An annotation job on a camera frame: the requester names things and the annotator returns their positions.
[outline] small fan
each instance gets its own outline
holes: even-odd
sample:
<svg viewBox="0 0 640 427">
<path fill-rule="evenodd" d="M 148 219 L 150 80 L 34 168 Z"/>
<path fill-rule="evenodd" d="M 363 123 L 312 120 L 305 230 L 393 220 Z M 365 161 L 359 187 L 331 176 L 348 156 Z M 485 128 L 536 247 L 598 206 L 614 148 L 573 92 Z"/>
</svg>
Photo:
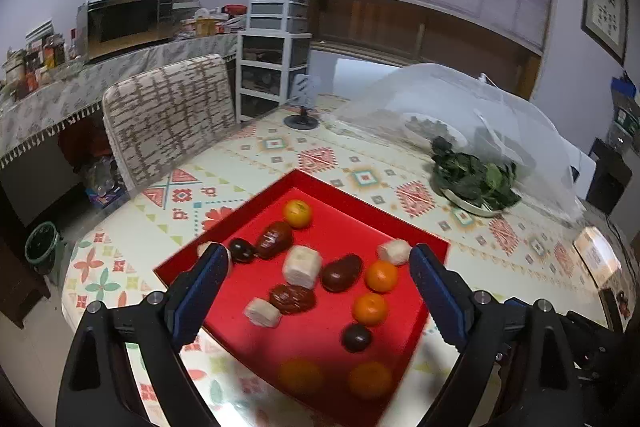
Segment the small fan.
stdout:
<svg viewBox="0 0 640 427">
<path fill-rule="evenodd" d="M 308 115 L 307 110 L 316 107 L 320 79 L 308 74 L 297 74 L 293 79 L 289 103 L 300 106 L 299 114 L 292 114 L 284 119 L 285 125 L 292 129 L 308 131 L 318 127 L 318 118 Z"/>
</svg>

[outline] patterned chair back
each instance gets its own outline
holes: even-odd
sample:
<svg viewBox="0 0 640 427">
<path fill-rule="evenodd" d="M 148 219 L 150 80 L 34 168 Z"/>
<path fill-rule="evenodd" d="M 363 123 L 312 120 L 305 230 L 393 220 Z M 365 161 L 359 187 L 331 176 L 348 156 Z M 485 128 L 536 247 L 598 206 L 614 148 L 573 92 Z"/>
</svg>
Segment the patterned chair back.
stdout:
<svg viewBox="0 0 640 427">
<path fill-rule="evenodd" d="M 130 193 L 236 129 L 219 55 L 132 76 L 107 89 L 102 106 L 111 149 Z"/>
</svg>

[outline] gray tablecloth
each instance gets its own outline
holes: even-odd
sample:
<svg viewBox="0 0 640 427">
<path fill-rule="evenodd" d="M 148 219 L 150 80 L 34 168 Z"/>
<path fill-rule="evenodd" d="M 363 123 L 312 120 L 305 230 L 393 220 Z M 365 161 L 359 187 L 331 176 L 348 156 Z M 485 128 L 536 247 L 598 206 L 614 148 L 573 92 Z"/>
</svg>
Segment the gray tablecloth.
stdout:
<svg viewBox="0 0 640 427">
<path fill-rule="evenodd" d="M 187 58 L 208 54 L 230 57 L 236 52 L 236 42 L 235 34 L 169 42 L 110 58 L 41 87 L 0 114 L 0 169 L 66 124 L 99 109 L 109 86 Z"/>
</svg>

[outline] white food piece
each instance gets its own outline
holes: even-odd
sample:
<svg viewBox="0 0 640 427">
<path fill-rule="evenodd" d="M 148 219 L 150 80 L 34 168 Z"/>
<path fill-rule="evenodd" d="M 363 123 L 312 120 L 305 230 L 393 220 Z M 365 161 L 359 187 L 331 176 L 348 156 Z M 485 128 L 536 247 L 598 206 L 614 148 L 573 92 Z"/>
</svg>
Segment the white food piece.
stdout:
<svg viewBox="0 0 640 427">
<path fill-rule="evenodd" d="M 284 279 L 289 284 L 297 284 L 312 290 L 322 267 L 322 257 L 316 250 L 296 245 L 289 249 L 282 267 Z"/>
<path fill-rule="evenodd" d="M 253 299 L 244 309 L 244 315 L 252 324 L 263 328 L 275 328 L 280 322 L 280 311 L 264 299 Z"/>
<path fill-rule="evenodd" d="M 382 261 L 389 261 L 395 266 L 400 266 L 409 260 L 411 245 L 404 239 L 393 239 L 388 243 L 379 245 L 377 252 Z"/>
<path fill-rule="evenodd" d="M 207 251 L 207 248 L 212 243 L 213 241 L 207 241 L 206 243 L 200 243 L 199 245 L 197 245 L 196 253 L 198 254 L 198 258 L 204 255 L 204 253 Z M 226 274 L 229 275 L 231 273 L 231 269 L 233 268 L 234 263 L 231 260 L 231 252 L 229 252 L 229 249 L 225 247 L 225 250 L 226 250 L 226 256 L 229 259 L 229 264 L 228 264 L 228 268 L 226 269 Z"/>
</svg>

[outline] patterned tablecloth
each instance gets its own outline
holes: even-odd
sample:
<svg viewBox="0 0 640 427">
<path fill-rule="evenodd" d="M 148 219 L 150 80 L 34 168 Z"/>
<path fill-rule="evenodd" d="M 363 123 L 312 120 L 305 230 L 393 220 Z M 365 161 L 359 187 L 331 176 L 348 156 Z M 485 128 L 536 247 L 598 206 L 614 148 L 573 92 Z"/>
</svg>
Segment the patterned tablecloth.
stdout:
<svg viewBox="0 0 640 427">
<path fill-rule="evenodd" d="M 322 96 L 321 110 L 333 110 L 343 101 Z M 283 125 L 286 114 L 282 108 L 196 156 L 79 241 L 63 288 L 69 324 L 77 327 L 94 299 L 124 306 L 164 290 L 154 267 L 293 168 L 448 241 L 447 267 L 472 289 L 486 289 L 500 301 L 544 297 L 558 312 L 571 309 L 606 324 L 594 283 L 572 247 L 578 230 L 523 203 L 495 219 L 471 216 L 431 190 L 427 156 L 399 145 L 338 136 L 322 126 L 295 131 Z M 626 289 L 624 282 L 616 284 Z M 457 355 L 430 319 L 379 425 L 417 425 Z M 150 420 L 167 425 L 137 346 L 129 346 L 129 358 Z M 205 331 L 184 347 L 182 359 L 223 427 L 333 425 L 256 377 Z M 498 388 L 496 376 L 475 424 L 488 417 Z"/>
<path fill-rule="evenodd" d="M 237 42 L 235 34 L 168 42 L 87 66 L 41 87 L 0 111 L 0 169 L 64 129 L 65 123 L 73 124 L 94 112 L 102 94 L 116 82 L 187 58 L 209 54 L 229 57 L 235 55 Z"/>
</svg>

